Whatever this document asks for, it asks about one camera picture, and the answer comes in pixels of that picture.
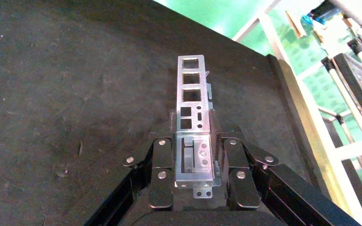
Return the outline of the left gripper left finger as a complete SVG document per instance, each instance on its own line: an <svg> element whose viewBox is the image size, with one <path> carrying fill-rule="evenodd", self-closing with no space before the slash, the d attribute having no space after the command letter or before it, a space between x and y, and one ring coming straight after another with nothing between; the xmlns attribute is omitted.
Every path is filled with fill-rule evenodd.
<svg viewBox="0 0 362 226"><path fill-rule="evenodd" d="M168 121L154 125L147 140L121 161L137 173L136 185L148 187L151 209L173 206L175 131L176 112L169 112Z"/></svg>

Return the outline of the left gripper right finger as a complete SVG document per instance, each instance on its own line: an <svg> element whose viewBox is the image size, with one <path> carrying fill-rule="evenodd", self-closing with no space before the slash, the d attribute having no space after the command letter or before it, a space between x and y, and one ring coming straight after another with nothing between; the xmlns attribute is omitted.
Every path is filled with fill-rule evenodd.
<svg viewBox="0 0 362 226"><path fill-rule="evenodd" d="M263 166L279 164L275 155L246 140L240 127L221 128L214 110L209 110L212 148L217 152L222 174L228 177L228 206L231 209L257 209L261 205L261 192L256 188L253 174Z"/></svg>

